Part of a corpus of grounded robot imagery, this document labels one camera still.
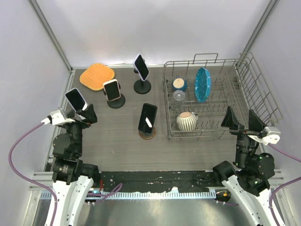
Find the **black round base stand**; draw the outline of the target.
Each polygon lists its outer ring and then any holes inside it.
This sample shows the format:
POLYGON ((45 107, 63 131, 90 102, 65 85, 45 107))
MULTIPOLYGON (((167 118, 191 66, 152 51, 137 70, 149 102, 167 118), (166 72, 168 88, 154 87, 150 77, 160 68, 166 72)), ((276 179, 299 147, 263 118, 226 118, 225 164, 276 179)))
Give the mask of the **black round base stand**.
POLYGON ((126 102, 125 96, 121 94, 121 97, 112 101, 107 101, 110 108, 118 109, 121 108, 126 102))

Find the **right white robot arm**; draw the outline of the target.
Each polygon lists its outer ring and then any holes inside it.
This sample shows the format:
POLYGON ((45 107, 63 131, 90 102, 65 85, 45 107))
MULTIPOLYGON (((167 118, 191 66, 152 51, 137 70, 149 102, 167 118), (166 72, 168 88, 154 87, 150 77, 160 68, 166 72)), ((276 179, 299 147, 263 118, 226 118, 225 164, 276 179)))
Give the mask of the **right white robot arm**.
POLYGON ((274 157, 269 153, 256 154, 260 145, 276 144, 280 131, 267 126, 249 110, 248 128, 237 119, 228 106, 221 126, 235 135, 236 155, 233 163, 223 161, 213 168, 212 179, 218 186, 228 189, 253 226, 283 226, 277 208, 273 207, 273 194, 269 179, 275 175, 274 157))

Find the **grey stand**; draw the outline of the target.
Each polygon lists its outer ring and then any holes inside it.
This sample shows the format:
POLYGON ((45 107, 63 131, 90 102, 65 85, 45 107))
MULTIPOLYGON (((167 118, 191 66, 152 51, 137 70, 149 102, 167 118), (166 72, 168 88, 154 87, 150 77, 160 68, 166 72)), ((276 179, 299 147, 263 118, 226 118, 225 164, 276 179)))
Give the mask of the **grey stand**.
POLYGON ((155 127, 152 128, 151 133, 144 133, 142 131, 139 131, 139 136, 144 140, 150 140, 153 139, 156 135, 156 129, 155 127))

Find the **black phone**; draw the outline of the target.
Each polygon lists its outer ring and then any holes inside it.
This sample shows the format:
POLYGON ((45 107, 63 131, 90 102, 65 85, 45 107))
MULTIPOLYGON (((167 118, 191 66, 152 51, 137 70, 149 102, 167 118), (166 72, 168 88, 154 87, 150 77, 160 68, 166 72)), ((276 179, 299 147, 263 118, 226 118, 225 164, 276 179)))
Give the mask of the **black phone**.
POLYGON ((138 131, 151 134, 154 128, 158 107, 156 105, 144 103, 139 119, 138 131))

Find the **lavender case phone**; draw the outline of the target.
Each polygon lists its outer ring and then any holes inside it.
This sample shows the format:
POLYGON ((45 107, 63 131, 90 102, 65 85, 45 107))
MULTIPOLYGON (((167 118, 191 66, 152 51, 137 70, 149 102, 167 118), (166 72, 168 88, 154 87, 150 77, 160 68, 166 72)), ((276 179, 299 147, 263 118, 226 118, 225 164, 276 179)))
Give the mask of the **lavender case phone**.
POLYGON ((64 95, 75 111, 85 110, 88 107, 87 102, 77 88, 72 88, 64 95))

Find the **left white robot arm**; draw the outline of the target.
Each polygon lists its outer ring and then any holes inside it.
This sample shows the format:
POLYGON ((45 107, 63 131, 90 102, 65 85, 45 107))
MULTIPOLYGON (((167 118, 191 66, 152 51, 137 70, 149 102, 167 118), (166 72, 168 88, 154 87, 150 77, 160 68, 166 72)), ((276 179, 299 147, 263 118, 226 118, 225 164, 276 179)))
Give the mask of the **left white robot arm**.
POLYGON ((90 188, 100 182, 98 167, 86 164, 82 156, 82 131, 97 122, 94 106, 66 113, 52 111, 47 123, 61 127, 65 133, 53 140, 52 199, 45 224, 47 226, 75 226, 90 188))

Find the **pink case phone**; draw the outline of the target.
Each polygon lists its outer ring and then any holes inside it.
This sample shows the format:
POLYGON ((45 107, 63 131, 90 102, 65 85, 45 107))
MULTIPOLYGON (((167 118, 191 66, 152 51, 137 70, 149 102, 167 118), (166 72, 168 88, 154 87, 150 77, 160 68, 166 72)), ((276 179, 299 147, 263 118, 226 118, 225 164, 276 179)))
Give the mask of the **pink case phone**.
POLYGON ((121 97, 119 83, 112 79, 103 84, 103 91, 108 101, 113 101, 121 97))

